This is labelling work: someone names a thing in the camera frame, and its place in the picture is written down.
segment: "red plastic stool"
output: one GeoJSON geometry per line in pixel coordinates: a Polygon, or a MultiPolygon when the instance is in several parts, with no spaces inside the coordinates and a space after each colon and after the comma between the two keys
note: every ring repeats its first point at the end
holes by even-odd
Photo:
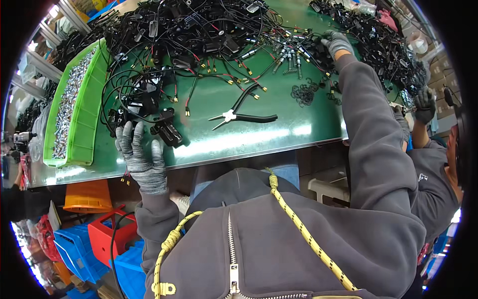
{"type": "MultiPolygon", "coordinates": [[[[119,216],[126,214],[121,210],[122,208],[124,208],[124,205],[121,205],[119,208],[112,210],[108,214],[88,224],[88,235],[91,242],[91,248],[93,249],[93,254],[100,262],[104,263],[110,268],[111,266],[109,264],[109,260],[111,259],[111,238],[116,225],[115,214],[118,214],[119,216]],[[102,223],[106,220],[111,220],[112,228],[109,228],[102,223]]],[[[117,255],[124,253],[126,251],[126,243],[137,236],[136,230],[138,229],[138,226],[136,225],[136,218],[134,218],[134,215],[128,215],[125,218],[133,220],[134,222],[116,230],[115,240],[113,242],[113,259],[116,258],[117,255]]]]}

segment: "white plastic stool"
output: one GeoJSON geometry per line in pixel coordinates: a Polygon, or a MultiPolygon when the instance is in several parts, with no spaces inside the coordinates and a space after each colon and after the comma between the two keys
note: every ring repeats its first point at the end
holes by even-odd
{"type": "Polygon", "coordinates": [[[341,187],[336,187],[330,183],[319,181],[316,178],[313,178],[309,181],[307,184],[307,189],[317,193],[317,201],[320,203],[323,203],[322,197],[324,195],[350,202],[350,194],[348,193],[348,190],[341,187]]]}

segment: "yellow cord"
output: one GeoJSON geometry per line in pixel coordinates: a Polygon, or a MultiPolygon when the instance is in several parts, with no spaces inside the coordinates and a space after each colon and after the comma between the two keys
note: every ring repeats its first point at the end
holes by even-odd
{"type": "Polygon", "coordinates": [[[173,284],[168,283],[160,283],[159,282],[159,269],[161,268],[161,262],[163,260],[163,256],[166,252],[170,251],[175,245],[176,242],[179,240],[180,230],[183,226],[191,220],[193,217],[201,215],[202,211],[196,211],[192,214],[187,215],[184,219],[179,222],[178,226],[174,230],[172,230],[166,240],[161,244],[161,252],[159,252],[158,259],[156,260],[156,266],[154,267],[154,282],[151,285],[151,289],[154,292],[154,298],[159,299],[160,295],[167,295],[167,294],[174,294],[176,291],[176,287],[173,284]]]}
{"type": "MultiPolygon", "coordinates": [[[[292,219],[292,222],[295,224],[295,226],[299,229],[299,231],[302,234],[302,237],[309,243],[310,248],[312,249],[313,252],[315,252],[318,257],[322,260],[322,262],[329,267],[330,270],[335,274],[335,276],[340,280],[342,285],[345,287],[345,289],[349,291],[355,291],[357,290],[357,287],[354,286],[354,284],[345,276],[345,274],[340,270],[340,268],[337,266],[334,261],[324,252],[322,248],[320,248],[319,244],[314,240],[312,235],[309,233],[305,225],[302,223],[302,221],[299,219],[299,217],[294,213],[294,211],[285,203],[284,199],[282,198],[281,194],[279,191],[277,191],[277,187],[279,186],[279,183],[277,182],[277,177],[274,174],[274,172],[266,167],[266,169],[271,173],[269,176],[269,184],[271,185],[271,194],[275,196],[277,201],[279,202],[280,206],[284,209],[285,213],[292,219]]],[[[161,262],[163,260],[163,256],[166,254],[166,252],[170,251],[175,245],[176,242],[179,240],[180,235],[180,230],[183,228],[183,226],[188,222],[190,219],[192,219],[195,216],[201,215],[203,212],[202,211],[196,211],[192,214],[187,215],[181,222],[179,222],[178,226],[174,230],[172,230],[166,240],[161,244],[161,252],[158,255],[158,259],[156,260],[156,266],[154,267],[154,282],[151,285],[151,289],[154,292],[154,298],[159,299],[161,295],[169,295],[169,294],[174,294],[176,291],[176,287],[173,284],[170,283],[160,283],[159,282],[159,270],[161,268],[161,262]]]]}
{"type": "Polygon", "coordinates": [[[340,268],[337,266],[334,261],[324,252],[322,248],[320,248],[319,244],[314,240],[312,235],[309,233],[305,225],[302,223],[302,221],[299,219],[299,217],[294,213],[294,211],[285,203],[284,199],[282,198],[281,194],[279,191],[277,191],[277,187],[279,183],[277,182],[277,177],[274,174],[274,172],[266,167],[266,169],[271,173],[269,176],[269,184],[271,185],[271,193],[275,196],[281,207],[284,209],[285,213],[289,216],[290,219],[292,219],[292,222],[294,222],[295,226],[299,229],[299,231],[302,234],[302,237],[307,241],[309,244],[310,248],[312,248],[313,252],[315,252],[316,255],[320,257],[322,262],[330,269],[332,272],[335,274],[335,276],[340,280],[342,285],[345,287],[345,289],[349,291],[355,291],[357,290],[357,287],[354,286],[354,284],[345,276],[344,272],[340,270],[340,268]]]}

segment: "green plastic tray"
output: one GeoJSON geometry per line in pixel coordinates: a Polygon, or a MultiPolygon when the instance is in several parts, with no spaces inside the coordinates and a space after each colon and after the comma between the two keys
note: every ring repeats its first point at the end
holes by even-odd
{"type": "Polygon", "coordinates": [[[43,147],[43,163],[50,167],[63,167],[67,165],[91,165],[95,146],[96,126],[98,123],[99,109],[101,107],[101,92],[105,84],[106,70],[108,68],[109,52],[105,39],[102,38],[78,53],[67,65],[60,83],[55,92],[52,108],[46,124],[45,142],[43,147]],[[65,91],[66,83],[70,77],[70,69],[100,44],[91,59],[88,70],[78,91],[75,107],[71,116],[70,131],[66,142],[65,159],[52,159],[56,131],[56,116],[59,111],[61,96],[65,91]]]}

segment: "metal zipper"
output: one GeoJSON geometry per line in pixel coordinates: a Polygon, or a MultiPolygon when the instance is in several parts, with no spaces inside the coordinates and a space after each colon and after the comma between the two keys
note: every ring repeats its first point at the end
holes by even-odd
{"type": "Polygon", "coordinates": [[[245,299],[305,299],[307,298],[307,294],[291,294],[291,295],[282,295],[282,296],[274,296],[274,297],[267,297],[267,298],[254,298],[245,296],[240,292],[239,289],[239,265],[236,260],[236,249],[234,248],[234,238],[232,236],[232,224],[231,224],[231,214],[228,215],[228,243],[229,243],[229,257],[230,257],[230,264],[229,264],[229,294],[224,297],[224,299],[228,299],[232,296],[232,294],[239,294],[245,299]]]}

